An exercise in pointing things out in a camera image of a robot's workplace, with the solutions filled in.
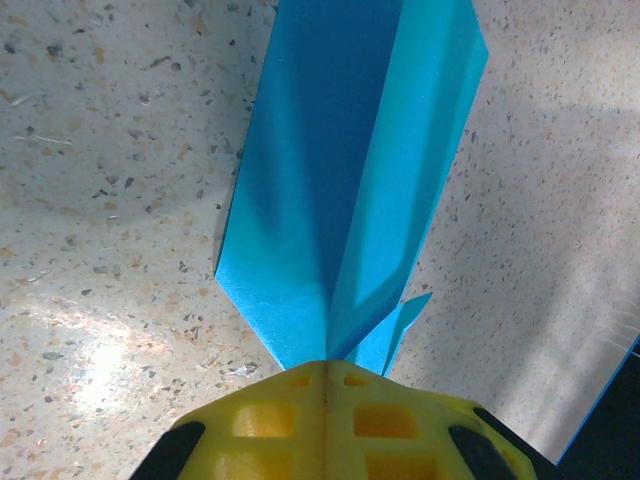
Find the speckled floor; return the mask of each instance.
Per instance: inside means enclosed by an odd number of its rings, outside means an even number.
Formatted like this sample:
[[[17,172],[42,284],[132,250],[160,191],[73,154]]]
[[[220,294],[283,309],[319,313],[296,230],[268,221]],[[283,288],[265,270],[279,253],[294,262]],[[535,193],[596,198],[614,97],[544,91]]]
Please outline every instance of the speckled floor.
[[[2,478],[127,478],[278,371],[212,278],[275,1],[0,0]],[[491,58],[393,378],[555,460],[640,328],[640,6],[475,3]]]

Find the square hole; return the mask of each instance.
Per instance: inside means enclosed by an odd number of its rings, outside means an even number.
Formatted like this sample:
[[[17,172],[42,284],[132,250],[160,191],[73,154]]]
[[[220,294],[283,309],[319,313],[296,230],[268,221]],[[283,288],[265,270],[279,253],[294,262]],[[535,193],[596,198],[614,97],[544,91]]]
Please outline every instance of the square hole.
[[[444,480],[433,457],[369,452],[365,455],[367,480]]]
[[[214,472],[216,480],[292,480],[293,456],[287,453],[223,453]]]
[[[400,405],[365,404],[353,411],[357,437],[417,438],[418,430],[411,412]]]
[[[369,385],[369,382],[359,377],[358,375],[348,373],[347,376],[344,377],[344,384],[348,387],[366,387],[367,385]]]
[[[293,437],[295,420],[293,404],[247,405],[238,410],[232,433],[235,437]]]

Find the folded blue paper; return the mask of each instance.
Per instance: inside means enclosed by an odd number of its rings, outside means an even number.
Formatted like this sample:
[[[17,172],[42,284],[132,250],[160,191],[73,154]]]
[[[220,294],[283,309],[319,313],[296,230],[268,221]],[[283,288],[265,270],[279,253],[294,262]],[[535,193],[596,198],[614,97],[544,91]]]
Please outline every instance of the folded blue paper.
[[[216,279],[284,368],[387,374],[487,59],[470,0],[281,0]]]

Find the black rubber part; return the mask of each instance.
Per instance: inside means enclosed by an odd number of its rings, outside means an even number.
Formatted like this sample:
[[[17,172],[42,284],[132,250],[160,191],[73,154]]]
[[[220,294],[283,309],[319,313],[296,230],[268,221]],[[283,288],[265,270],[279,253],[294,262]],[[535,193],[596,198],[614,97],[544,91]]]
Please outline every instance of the black rubber part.
[[[484,435],[461,425],[449,427],[449,435],[476,480],[517,480],[509,464]]]
[[[518,435],[509,430],[504,423],[491,415],[487,410],[476,407],[473,411],[481,420],[509,441],[511,445],[529,457],[539,480],[566,480],[566,477],[560,472],[558,467],[547,460],[542,456],[542,454],[522,440]]]
[[[177,480],[205,426],[189,422],[166,432],[133,472],[131,480]]]

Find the blue paper airplane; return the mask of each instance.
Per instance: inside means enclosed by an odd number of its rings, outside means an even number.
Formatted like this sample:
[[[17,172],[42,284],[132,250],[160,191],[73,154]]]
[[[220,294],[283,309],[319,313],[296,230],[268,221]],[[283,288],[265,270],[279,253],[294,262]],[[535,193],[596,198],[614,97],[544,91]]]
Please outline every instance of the blue paper airplane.
[[[387,374],[487,49],[470,0],[281,0],[216,279],[284,368]]]

